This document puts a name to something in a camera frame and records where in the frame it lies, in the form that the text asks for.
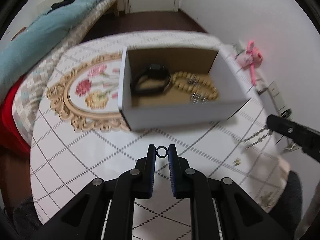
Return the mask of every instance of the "toy ear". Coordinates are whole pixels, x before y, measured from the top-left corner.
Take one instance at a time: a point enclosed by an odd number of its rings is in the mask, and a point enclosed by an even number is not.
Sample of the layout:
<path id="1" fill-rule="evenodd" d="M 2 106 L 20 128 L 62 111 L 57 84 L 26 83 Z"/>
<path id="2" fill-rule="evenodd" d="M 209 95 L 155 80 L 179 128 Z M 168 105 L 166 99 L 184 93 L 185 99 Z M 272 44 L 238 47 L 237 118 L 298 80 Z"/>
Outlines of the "toy ear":
<path id="1" fill-rule="evenodd" d="M 252 52 L 254 48 L 254 41 L 249 41 L 247 46 L 247 52 Z"/>

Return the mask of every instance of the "brown floor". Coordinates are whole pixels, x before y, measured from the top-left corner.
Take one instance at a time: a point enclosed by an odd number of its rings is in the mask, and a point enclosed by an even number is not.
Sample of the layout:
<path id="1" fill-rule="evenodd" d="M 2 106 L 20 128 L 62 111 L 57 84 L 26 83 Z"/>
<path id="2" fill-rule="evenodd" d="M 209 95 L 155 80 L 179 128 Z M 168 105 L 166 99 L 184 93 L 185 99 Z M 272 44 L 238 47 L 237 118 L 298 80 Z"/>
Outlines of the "brown floor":
<path id="1" fill-rule="evenodd" d="M 144 12 L 103 15 L 83 41 L 132 31 L 183 30 L 205 32 L 184 12 Z M 0 148 L 0 187 L 9 216 L 12 209 L 31 195 L 29 159 L 21 159 Z"/>

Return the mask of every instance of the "metal bolt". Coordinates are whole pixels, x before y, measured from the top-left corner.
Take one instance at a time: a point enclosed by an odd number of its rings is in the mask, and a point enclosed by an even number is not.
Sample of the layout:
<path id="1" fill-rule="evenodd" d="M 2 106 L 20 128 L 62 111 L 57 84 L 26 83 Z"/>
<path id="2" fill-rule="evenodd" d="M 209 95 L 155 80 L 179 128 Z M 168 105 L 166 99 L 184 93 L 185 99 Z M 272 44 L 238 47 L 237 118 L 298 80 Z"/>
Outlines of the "metal bolt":
<path id="1" fill-rule="evenodd" d="M 138 175 L 140 173 L 140 171 L 138 169 L 132 169 L 130 170 L 130 174 L 131 175 Z"/>
<path id="2" fill-rule="evenodd" d="M 185 170 L 185 172 L 186 172 L 186 174 L 188 174 L 188 175 L 193 175 L 193 174 L 195 174 L 195 170 L 194 169 L 192 169 L 192 168 L 187 168 L 186 170 Z"/>
<path id="3" fill-rule="evenodd" d="M 227 184 L 227 185 L 230 185 L 233 182 L 233 180 L 231 178 L 229 178 L 229 177 L 223 178 L 222 181 L 223 181 L 224 184 Z"/>
<path id="4" fill-rule="evenodd" d="M 95 186 L 99 186 L 102 183 L 102 179 L 96 178 L 92 181 L 92 184 Z"/>

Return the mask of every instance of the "watch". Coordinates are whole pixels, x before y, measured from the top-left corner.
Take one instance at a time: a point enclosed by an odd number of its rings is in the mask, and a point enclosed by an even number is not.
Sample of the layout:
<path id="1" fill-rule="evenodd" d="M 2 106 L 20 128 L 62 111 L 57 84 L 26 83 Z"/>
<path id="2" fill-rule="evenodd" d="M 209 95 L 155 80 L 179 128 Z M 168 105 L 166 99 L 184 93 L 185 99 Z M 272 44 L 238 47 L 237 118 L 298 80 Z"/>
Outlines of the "watch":
<path id="1" fill-rule="evenodd" d="M 148 79 L 163 80 L 164 84 L 150 88 L 140 87 L 141 83 Z M 140 96 L 162 94 L 169 87 L 170 79 L 170 72 L 164 65 L 150 64 L 141 73 L 139 73 L 132 79 L 131 94 Z"/>

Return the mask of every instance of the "yellow flower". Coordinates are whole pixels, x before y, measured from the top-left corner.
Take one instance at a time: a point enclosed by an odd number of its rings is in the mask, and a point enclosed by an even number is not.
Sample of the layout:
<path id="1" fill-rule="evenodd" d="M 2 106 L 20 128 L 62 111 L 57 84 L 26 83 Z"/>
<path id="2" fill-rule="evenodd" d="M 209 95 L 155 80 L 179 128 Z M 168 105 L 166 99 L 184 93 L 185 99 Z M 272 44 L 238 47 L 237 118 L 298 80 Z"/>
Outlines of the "yellow flower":
<path id="1" fill-rule="evenodd" d="M 109 97 L 101 90 L 95 90 L 90 92 L 84 99 L 85 103 L 91 109 L 103 109 L 106 107 Z"/>

